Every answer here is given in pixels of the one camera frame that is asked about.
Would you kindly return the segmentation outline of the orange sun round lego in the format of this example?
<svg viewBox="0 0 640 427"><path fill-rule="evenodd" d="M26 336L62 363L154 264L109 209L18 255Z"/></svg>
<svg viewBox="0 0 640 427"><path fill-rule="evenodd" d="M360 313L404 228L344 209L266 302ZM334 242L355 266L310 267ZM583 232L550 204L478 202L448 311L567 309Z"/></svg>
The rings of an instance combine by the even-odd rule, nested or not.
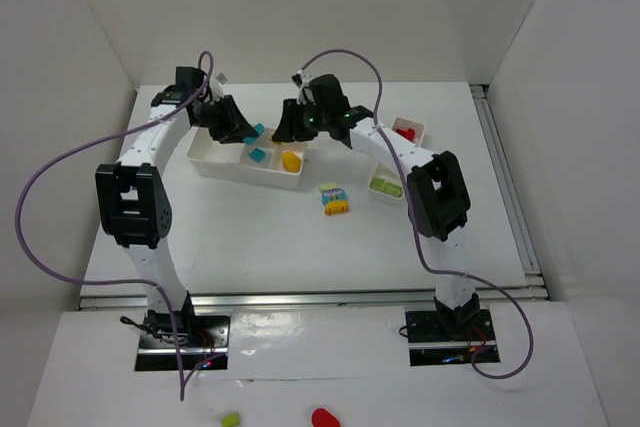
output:
<svg viewBox="0 0 640 427"><path fill-rule="evenodd" d="M288 172L297 174L301 171L303 158L293 151L284 151L281 156L282 168Z"/></svg>

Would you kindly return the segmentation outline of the teal square lego brick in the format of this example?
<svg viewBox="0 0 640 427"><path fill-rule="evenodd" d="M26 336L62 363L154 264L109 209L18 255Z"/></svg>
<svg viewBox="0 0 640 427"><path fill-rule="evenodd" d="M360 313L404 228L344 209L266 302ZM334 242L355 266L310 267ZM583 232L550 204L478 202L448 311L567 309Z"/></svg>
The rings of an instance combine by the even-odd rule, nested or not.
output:
<svg viewBox="0 0 640 427"><path fill-rule="evenodd" d="M249 153L249 158L256 163L261 163L266 158L266 152L260 148L254 148Z"/></svg>

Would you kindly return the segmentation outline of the teal flower lego brick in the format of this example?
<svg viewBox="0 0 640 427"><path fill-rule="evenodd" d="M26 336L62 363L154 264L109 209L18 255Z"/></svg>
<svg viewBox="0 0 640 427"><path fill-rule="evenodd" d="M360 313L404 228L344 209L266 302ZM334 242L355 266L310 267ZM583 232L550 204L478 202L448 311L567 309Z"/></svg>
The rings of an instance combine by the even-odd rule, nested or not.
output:
<svg viewBox="0 0 640 427"><path fill-rule="evenodd" d="M339 205L348 204L346 192L340 187L323 190L321 193L321 201L324 206L334 203L338 203Z"/></svg>

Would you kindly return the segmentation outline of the light green lego brick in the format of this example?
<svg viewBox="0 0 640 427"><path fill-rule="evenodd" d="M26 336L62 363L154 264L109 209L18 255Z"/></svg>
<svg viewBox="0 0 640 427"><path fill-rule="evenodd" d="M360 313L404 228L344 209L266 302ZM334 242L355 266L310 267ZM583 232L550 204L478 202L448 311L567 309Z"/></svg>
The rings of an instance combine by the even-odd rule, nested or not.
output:
<svg viewBox="0 0 640 427"><path fill-rule="evenodd" d="M370 182L370 188L373 191L380 192L394 198L401 198L404 193L401 185L391 182L383 177L373 177Z"/></svg>

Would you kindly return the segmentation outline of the teal and green lego stack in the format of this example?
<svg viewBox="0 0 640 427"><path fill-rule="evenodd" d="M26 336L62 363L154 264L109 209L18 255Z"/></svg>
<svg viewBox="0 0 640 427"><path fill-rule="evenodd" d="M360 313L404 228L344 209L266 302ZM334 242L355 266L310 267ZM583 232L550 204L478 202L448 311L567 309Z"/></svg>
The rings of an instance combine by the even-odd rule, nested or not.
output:
<svg viewBox="0 0 640 427"><path fill-rule="evenodd" d="M263 125L262 123L257 123L257 124L254 126L254 134L253 134L253 135L250 135L250 136L248 136L248 137L245 137L245 138L243 139L243 142L244 142L246 145L253 145L253 144L255 144L255 143L258 141L258 139L259 139L259 138L264 134L264 131L265 131L265 127L264 127L264 125Z"/></svg>

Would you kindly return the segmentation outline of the light green rounded lego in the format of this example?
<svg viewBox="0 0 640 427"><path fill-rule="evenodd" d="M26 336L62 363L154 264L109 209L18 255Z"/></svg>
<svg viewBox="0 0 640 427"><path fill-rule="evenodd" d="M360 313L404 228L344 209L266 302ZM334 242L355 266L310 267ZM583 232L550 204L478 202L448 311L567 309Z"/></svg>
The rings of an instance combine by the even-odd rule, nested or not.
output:
<svg viewBox="0 0 640 427"><path fill-rule="evenodd" d="M337 188L337 184L336 183L325 183L325 184L321 184L319 186L319 192L320 193L324 193L328 190L333 190Z"/></svg>

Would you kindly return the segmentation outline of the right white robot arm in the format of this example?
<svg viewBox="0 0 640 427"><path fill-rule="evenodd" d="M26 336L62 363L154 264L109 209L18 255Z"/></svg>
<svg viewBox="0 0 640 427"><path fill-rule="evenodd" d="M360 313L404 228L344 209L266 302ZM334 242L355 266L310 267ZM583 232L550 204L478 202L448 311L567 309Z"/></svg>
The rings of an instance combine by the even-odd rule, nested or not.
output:
<svg viewBox="0 0 640 427"><path fill-rule="evenodd" d="M292 81L299 92L283 101L273 140L306 142L326 132L396 172L416 241L426 242L420 258L436 277L439 322L449 334L461 330L478 312L479 301L464 255L462 228L471 203L457 157L420 147L381 123L374 112L352 106L332 74L313 78L298 72Z"/></svg>

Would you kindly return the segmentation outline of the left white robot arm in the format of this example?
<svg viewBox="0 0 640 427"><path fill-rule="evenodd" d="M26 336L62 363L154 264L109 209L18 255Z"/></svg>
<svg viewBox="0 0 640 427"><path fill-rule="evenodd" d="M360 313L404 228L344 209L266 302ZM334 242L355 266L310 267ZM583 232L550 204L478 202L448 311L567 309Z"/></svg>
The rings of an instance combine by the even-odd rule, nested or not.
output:
<svg viewBox="0 0 640 427"><path fill-rule="evenodd" d="M201 329L188 290L178 278L167 237L173 213L162 174L193 127L221 144L240 144L258 131L232 96L196 67L178 67L173 84L152 100L149 127L113 164L95 173L101 224L123 248L144 282L147 311L141 330L187 339Z"/></svg>

